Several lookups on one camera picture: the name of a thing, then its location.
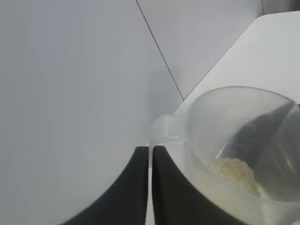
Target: white powder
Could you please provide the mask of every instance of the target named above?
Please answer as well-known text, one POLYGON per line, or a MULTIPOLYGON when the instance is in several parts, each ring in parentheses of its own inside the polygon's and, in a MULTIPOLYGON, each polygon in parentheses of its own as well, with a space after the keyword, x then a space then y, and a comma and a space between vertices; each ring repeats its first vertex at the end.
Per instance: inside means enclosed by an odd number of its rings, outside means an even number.
POLYGON ((253 170, 237 158, 218 158, 212 168, 226 181, 251 194, 258 195, 253 170))

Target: black plastic piece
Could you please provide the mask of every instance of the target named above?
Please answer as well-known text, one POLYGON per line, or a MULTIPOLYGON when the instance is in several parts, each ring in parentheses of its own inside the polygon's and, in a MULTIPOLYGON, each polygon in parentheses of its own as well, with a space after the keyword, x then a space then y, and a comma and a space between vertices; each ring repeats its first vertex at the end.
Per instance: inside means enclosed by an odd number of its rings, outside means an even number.
POLYGON ((118 179, 91 206, 63 225, 144 225, 148 147, 137 147, 118 179))
POLYGON ((197 191, 163 146, 153 150, 152 199, 156 225, 245 225, 197 191))

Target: white table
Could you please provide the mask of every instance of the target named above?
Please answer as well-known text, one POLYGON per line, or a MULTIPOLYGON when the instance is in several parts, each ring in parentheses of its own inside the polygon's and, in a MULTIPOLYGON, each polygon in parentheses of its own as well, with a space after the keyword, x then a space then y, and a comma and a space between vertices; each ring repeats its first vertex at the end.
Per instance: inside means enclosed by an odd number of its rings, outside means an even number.
MULTIPOLYGON (((225 86, 270 90, 300 103, 300 12, 256 19, 174 114, 185 113, 201 94, 225 86)), ((167 149, 185 173, 182 149, 167 149)))

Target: measuring cup handle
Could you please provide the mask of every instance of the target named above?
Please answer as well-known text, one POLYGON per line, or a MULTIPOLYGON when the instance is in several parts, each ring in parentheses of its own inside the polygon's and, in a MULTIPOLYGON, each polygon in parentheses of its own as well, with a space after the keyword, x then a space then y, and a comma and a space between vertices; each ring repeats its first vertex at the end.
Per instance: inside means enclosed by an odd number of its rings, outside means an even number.
POLYGON ((156 145, 166 142, 185 142, 185 132, 183 116, 164 115, 156 119, 151 125, 149 157, 152 159, 152 151, 156 145))

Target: plastic measuring cup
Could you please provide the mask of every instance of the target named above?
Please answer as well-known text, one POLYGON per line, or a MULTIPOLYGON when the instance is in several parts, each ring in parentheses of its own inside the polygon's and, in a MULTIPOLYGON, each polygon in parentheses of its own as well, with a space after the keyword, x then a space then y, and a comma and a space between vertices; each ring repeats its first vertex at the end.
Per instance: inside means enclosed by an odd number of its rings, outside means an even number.
POLYGON ((208 91, 186 114, 153 122, 150 147, 167 142, 184 145, 186 178, 237 219, 290 225, 300 218, 300 109, 292 100, 247 87, 208 91), (215 158, 246 162, 260 195, 220 178, 211 168, 215 158))

